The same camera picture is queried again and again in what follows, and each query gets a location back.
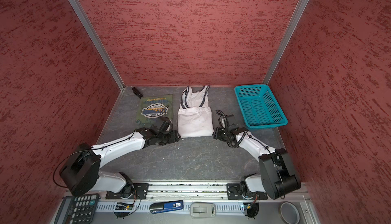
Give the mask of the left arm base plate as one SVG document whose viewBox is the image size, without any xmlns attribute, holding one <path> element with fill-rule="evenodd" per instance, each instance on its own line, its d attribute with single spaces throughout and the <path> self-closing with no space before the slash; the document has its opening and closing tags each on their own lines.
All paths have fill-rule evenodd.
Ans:
<svg viewBox="0 0 391 224">
<path fill-rule="evenodd" d="M 108 191 L 105 198 L 108 200 L 134 200 L 139 197 L 141 200 L 144 200 L 148 193 L 148 188 L 148 183 L 134 183 L 132 186 L 126 184 L 118 193 Z"/>
</svg>

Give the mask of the olive green tank top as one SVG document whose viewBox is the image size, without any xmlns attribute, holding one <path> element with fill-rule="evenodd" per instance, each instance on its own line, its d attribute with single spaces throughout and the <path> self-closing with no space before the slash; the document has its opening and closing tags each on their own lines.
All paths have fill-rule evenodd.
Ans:
<svg viewBox="0 0 391 224">
<path fill-rule="evenodd" d="M 135 122 L 141 127 L 150 127 L 157 118 L 173 120 L 173 95 L 143 97 L 140 99 Z"/>
</svg>

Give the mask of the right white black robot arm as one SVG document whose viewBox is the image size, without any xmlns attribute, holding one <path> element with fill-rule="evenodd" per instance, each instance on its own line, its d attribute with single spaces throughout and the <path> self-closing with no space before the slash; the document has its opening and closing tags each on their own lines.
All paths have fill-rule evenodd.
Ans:
<svg viewBox="0 0 391 224">
<path fill-rule="evenodd" d="M 219 127 L 214 130 L 213 138 L 227 143 L 230 148 L 247 151 L 259 163 L 258 174 L 245 176 L 236 189 L 229 188 L 229 192 L 249 200 L 256 199 L 262 192 L 276 200 L 301 188 L 300 176 L 286 149 L 276 149 L 262 142 L 247 128 L 240 127 L 234 115 L 220 110 L 216 113 Z"/>
</svg>

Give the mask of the white grey-trimmed tank top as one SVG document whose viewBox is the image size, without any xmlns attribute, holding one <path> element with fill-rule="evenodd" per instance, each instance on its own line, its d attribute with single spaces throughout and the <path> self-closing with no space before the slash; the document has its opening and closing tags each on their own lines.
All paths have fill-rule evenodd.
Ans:
<svg viewBox="0 0 391 224">
<path fill-rule="evenodd" d="M 182 92 L 178 110 L 178 132 L 182 138 L 212 136 L 209 89 L 210 87 L 205 85 L 203 89 L 195 92 L 188 86 Z"/>
</svg>

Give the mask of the teal plastic basket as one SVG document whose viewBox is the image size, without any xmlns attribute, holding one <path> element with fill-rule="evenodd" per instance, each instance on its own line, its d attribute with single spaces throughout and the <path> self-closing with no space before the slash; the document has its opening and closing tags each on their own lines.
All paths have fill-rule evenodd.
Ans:
<svg viewBox="0 0 391 224">
<path fill-rule="evenodd" d="M 268 129 L 288 124 L 268 85 L 237 86 L 234 92 L 247 128 Z"/>
</svg>

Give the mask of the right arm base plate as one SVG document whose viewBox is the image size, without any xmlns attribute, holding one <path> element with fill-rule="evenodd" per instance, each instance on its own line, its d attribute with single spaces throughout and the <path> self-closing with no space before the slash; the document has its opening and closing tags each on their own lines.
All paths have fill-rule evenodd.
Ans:
<svg viewBox="0 0 391 224">
<path fill-rule="evenodd" d="M 229 200 L 267 200 L 268 196 L 265 192 L 251 192 L 244 182 L 228 183 L 227 195 Z"/>
</svg>

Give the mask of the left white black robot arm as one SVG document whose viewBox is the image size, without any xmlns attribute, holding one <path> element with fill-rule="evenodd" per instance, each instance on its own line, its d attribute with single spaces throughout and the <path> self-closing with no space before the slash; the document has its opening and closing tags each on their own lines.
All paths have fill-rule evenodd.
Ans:
<svg viewBox="0 0 391 224">
<path fill-rule="evenodd" d="M 75 197 L 90 191 L 106 191 L 121 199 L 135 197 L 133 182 L 125 173 L 103 170 L 108 163 L 148 146 L 165 146 L 181 139 L 168 117 L 159 117 L 149 128 L 135 129 L 131 134 L 111 142 L 89 146 L 80 144 L 58 170 L 64 187 Z"/>
</svg>

